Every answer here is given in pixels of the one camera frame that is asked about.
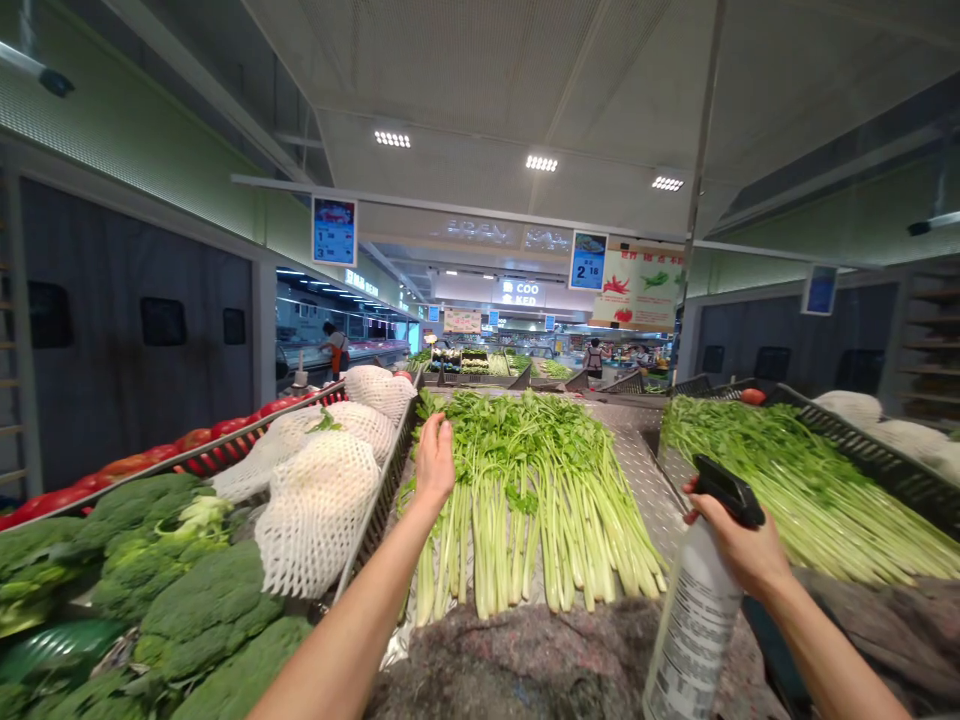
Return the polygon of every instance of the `bottle label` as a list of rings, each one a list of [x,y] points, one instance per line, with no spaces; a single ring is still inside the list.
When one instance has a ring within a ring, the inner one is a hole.
[[[647,720],[706,720],[741,593],[717,594],[682,568],[676,582],[663,647],[650,668],[656,682],[645,707]]]

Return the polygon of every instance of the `store employee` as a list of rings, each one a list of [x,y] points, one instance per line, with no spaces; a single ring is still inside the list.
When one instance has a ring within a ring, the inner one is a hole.
[[[340,380],[340,373],[346,372],[350,366],[350,341],[347,340],[346,335],[337,330],[337,326],[332,322],[325,322],[323,331],[327,334],[329,340],[321,347],[329,347],[333,354],[333,380],[337,382]]]

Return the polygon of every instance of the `hanging sign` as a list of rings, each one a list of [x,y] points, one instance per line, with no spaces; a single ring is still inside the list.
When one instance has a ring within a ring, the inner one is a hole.
[[[357,266],[357,203],[313,198],[313,261]]]
[[[683,252],[637,246],[611,250],[590,324],[641,332],[671,332],[676,319]]]
[[[609,235],[573,231],[573,252],[570,255],[571,290],[598,292],[603,288],[603,266]]]
[[[480,334],[482,315],[479,310],[446,310],[443,313],[444,332]]]
[[[833,314],[833,301],[837,296],[838,268],[830,265],[811,265],[807,272],[807,284],[803,289],[801,315]]]

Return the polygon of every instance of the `fluorescent light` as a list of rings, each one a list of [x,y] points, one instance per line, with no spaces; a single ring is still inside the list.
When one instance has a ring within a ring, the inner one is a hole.
[[[390,145],[392,147],[410,147],[410,137],[408,135],[398,135],[397,133],[388,133],[383,130],[377,130],[373,133],[380,145]]]
[[[677,180],[676,178],[668,178],[664,175],[658,175],[657,179],[653,181],[651,187],[654,187],[657,190],[669,190],[670,192],[676,192],[683,187],[683,180]]]
[[[527,167],[531,170],[543,170],[544,172],[556,172],[557,161],[551,158],[542,158],[537,155],[527,155]]]

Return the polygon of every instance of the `chili pepper poster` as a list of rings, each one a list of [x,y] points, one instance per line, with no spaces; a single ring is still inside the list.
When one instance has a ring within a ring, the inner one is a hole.
[[[682,251],[632,244],[629,250],[608,250],[590,324],[673,332],[682,272]]]

